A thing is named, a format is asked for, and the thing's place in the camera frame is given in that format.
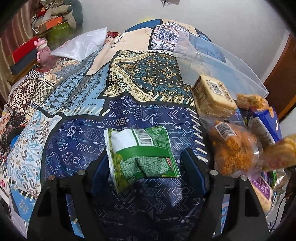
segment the white pillow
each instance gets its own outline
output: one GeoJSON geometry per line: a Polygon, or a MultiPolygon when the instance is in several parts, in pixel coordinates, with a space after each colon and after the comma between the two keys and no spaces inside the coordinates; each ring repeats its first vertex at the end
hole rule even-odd
{"type": "Polygon", "coordinates": [[[107,27],[78,35],[51,51],[51,55],[82,61],[104,45],[106,35],[107,27]]]}

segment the metal screw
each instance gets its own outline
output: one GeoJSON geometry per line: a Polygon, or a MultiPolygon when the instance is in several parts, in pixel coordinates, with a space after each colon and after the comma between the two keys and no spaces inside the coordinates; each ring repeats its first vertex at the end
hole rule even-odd
{"type": "Polygon", "coordinates": [[[85,170],[84,170],[84,169],[80,169],[80,170],[77,172],[77,174],[78,174],[79,176],[82,176],[82,175],[85,174],[85,170]]]}
{"type": "Polygon", "coordinates": [[[248,177],[245,176],[245,175],[241,175],[241,179],[242,179],[243,181],[246,181],[246,180],[248,180],[248,177]]]}
{"type": "Polygon", "coordinates": [[[210,174],[212,174],[213,176],[217,176],[218,175],[218,171],[216,171],[215,169],[210,171],[210,174]]]}
{"type": "Polygon", "coordinates": [[[53,179],[55,179],[55,175],[50,175],[50,176],[48,177],[48,180],[50,180],[50,181],[52,181],[53,179]]]}

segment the black cable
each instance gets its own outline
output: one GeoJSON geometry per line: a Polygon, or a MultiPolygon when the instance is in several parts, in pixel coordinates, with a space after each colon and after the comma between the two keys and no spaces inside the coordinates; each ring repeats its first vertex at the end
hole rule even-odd
{"type": "MultiPolygon", "coordinates": [[[[280,202],[280,204],[279,204],[279,208],[281,207],[281,203],[283,202],[284,198],[285,198],[285,197],[283,197],[283,199],[281,200],[281,202],[280,202]]],[[[270,229],[269,232],[271,232],[271,231],[274,229],[274,226],[275,226],[276,221],[277,221],[277,217],[278,217],[278,215],[279,215],[279,208],[278,208],[278,212],[277,212],[277,214],[276,214],[276,220],[274,221],[274,224],[272,225],[272,227],[271,227],[271,229],[270,229]]]]}

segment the patterned tablecloth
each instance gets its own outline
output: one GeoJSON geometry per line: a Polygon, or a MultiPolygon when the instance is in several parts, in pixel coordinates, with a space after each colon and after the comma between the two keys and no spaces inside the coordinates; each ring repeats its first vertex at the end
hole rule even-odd
{"type": "MultiPolygon", "coordinates": [[[[210,41],[187,24],[151,20],[109,32],[105,46],[80,63],[61,59],[49,72],[31,71],[15,85],[0,122],[0,178],[25,224],[46,178],[71,176],[97,159],[106,128],[165,126],[181,176],[142,179],[122,194],[106,179],[94,205],[111,240],[187,239],[203,200],[189,185],[180,153],[189,147],[203,161],[209,156],[174,57],[180,30],[210,41]],[[12,147],[7,138],[21,125],[12,147]]],[[[67,200],[74,231],[82,236],[67,200]]],[[[222,226],[227,206],[226,198],[222,226]]]]}

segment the brown door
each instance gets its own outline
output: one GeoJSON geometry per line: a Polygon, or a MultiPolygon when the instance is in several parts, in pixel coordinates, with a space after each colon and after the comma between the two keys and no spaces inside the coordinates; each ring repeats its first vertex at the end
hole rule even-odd
{"type": "Polygon", "coordinates": [[[296,39],[291,34],[264,85],[269,91],[266,99],[282,121],[296,105],[296,39]]]}

